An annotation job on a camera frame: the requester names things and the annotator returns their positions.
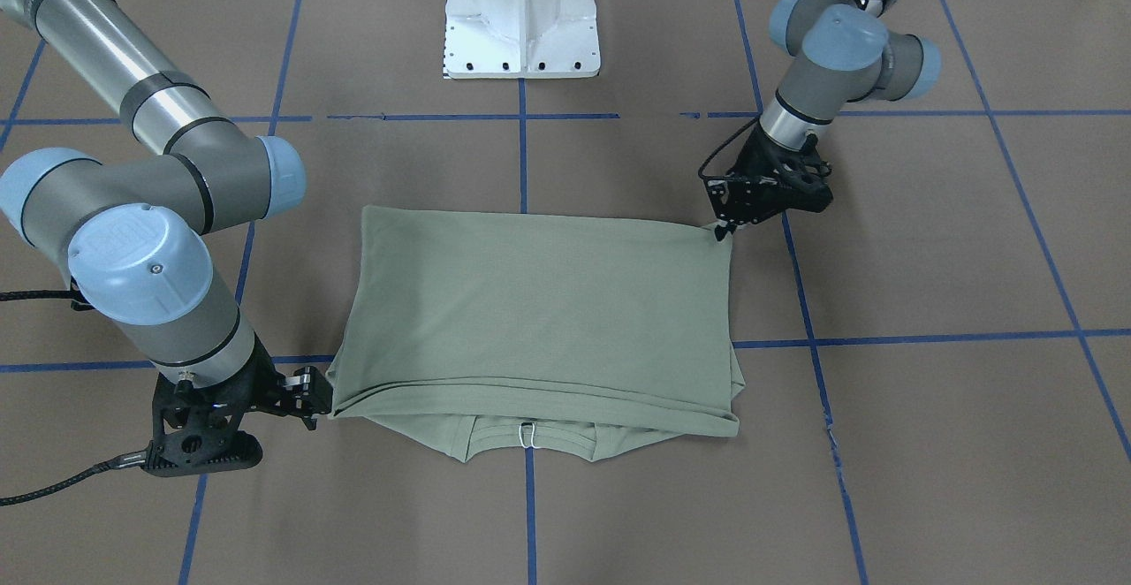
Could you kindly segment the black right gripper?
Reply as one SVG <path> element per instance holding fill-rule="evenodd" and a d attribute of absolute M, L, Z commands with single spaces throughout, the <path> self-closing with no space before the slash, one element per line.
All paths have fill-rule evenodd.
<path fill-rule="evenodd" d="M 316 431 L 318 416 L 331 411 L 331 384 L 316 365 L 285 376 L 285 392 L 282 381 L 258 338 L 247 364 L 215 386 L 198 389 L 159 376 L 145 471 L 170 479 L 254 467 L 262 446 L 239 428 L 247 412 L 299 418 Z"/>

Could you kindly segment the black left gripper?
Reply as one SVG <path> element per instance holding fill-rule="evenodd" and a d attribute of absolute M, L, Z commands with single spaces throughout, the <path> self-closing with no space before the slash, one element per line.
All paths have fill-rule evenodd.
<path fill-rule="evenodd" d="M 772 141 L 758 122 L 748 121 L 707 155 L 702 167 L 742 134 L 748 137 L 734 165 L 723 175 L 702 175 L 717 220 L 716 241 L 723 242 L 736 225 L 760 224 L 789 209 L 821 213 L 831 205 L 831 166 L 815 150 L 815 134 L 805 134 L 802 147 L 791 150 Z"/>

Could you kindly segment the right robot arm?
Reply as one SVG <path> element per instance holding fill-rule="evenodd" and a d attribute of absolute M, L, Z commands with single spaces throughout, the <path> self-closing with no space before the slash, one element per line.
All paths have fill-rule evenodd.
<path fill-rule="evenodd" d="M 19 236 L 157 368 L 153 435 L 114 461 L 161 478 L 250 468 L 249 412 L 316 427 L 329 384 L 279 373 L 213 263 L 207 234 L 296 208 L 307 167 L 290 141 L 249 137 L 170 61 L 116 0 L 3 0 L 116 111 L 149 158 L 103 163 L 72 148 L 3 173 Z"/>

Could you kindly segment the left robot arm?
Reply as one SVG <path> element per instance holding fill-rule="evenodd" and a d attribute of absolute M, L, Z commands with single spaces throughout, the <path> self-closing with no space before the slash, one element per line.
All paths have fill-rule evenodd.
<path fill-rule="evenodd" d="M 845 105 L 916 98 L 936 85 L 941 55 L 930 38 L 888 29 L 899 0 L 780 0 L 769 36 L 791 58 L 774 97 L 740 126 L 744 143 L 724 174 L 699 171 L 718 241 L 785 210 L 821 213 L 834 195 L 817 153 Z"/>

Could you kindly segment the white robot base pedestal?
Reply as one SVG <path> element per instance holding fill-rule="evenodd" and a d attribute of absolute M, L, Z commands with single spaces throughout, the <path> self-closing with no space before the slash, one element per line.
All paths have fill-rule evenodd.
<path fill-rule="evenodd" d="M 596 0 L 447 0 L 452 80 L 582 79 L 602 68 Z"/>

